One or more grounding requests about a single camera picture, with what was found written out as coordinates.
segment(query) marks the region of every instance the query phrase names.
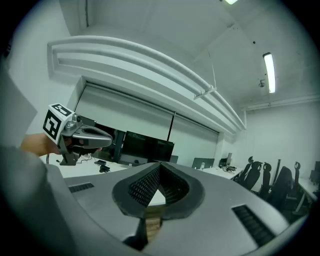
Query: fluorescent light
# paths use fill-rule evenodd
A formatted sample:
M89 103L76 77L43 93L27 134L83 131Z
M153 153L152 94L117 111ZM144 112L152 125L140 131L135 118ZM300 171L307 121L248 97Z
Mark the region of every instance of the fluorescent light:
M225 0L229 5L233 5L238 0Z
M272 54L270 52L264 54L263 58L266 66L266 72L268 74L269 93L273 94L276 91L274 60L272 59Z

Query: white desk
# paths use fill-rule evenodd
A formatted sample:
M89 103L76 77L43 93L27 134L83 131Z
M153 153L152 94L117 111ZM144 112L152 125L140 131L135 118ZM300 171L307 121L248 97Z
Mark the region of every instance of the white desk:
M46 155L40 157L41 160L45 163L46 162ZM78 162L81 162L81 160L90 159L91 157L85 157L82 156L78 160ZM60 172L62 174L62 177L64 178L71 178L71 177L81 177L81 176L89 176L89 175L100 175L105 174L104 172L100 171L100 166L95 164L96 160L99 160L94 158L88 160L88 161L82 161L82 163L77 163L76 165L60 165L57 160L60 162L62 161L63 157L62 155L58 154L50 154L49 157L49 164L55 165L60 169ZM121 170L128 169L128 165L119 164L116 162L109 162L106 161L105 166L110 167L110 172L117 172ZM158 205L164 205L166 203L165 197L161 194L159 190L157 190L149 203L149 206L158 206Z
M222 168L219 168L218 166L213 166L212 168L205 168L203 170L199 169L199 171L208 173L208 174L213 174L217 175L223 178L226 178L228 180L233 179L235 176L237 176L239 173L241 173L244 169L237 167L235 170L231 172L226 172Z
M317 201L317 196L313 193L318 190L318 186L314 185L309 179L299 178L299 185L310 198Z
M303 189L303 196L296 208L296 212L299 212L305 197L311 198L313 201L317 201L317 196L313 193L318 190L318 186L314 185L308 178L299 178L299 186Z

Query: ceiling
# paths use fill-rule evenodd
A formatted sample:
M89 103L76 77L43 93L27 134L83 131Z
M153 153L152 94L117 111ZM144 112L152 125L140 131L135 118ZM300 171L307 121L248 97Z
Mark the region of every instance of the ceiling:
M233 105L320 94L317 48L277 0L88 0L87 6L86 30L99 26L106 34L145 42L210 84L213 65L217 90ZM267 52L275 66L273 94L268 83L259 87L267 78Z

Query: computer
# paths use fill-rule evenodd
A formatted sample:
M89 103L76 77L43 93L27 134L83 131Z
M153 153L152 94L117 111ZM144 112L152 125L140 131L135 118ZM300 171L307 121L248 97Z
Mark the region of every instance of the computer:
M153 162L169 162L174 146L170 141L127 131L119 163L138 166Z
M200 169L202 163L204 162L204 168L211 168L214 165L214 158L197 158L193 160L192 168Z
M179 156L177 156L177 155L172 155L172 156L170 157L170 163L176 164L176 163L178 162L178 158L179 158Z
M232 156L232 153L229 153L227 158L221 158L218 166L220 168L222 166L229 166L231 164L231 156Z
M229 153L225 163L226 166L229 166L231 164L231 156L232 156L232 153Z

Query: cable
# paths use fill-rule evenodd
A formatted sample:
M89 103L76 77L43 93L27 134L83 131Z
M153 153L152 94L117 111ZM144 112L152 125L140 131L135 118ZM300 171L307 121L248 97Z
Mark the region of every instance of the cable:
M212 72L213 72L214 89L217 89L217 85L216 85L216 75L215 75L214 64L212 63L211 56L210 56L210 52L209 52L209 50L208 50L208 49L207 49L207 52L208 52L208 54L209 54L209 58L210 58L210 62L211 62L211 67L212 67Z
M92 159L92 154L90 154L91 158L88 158L88 159L83 159L81 160L80 162L77 162L77 164L82 164L83 161L88 161L88 160L91 160Z
M227 166L223 166L222 167L222 170L228 174L234 174L231 170L228 170L228 167Z

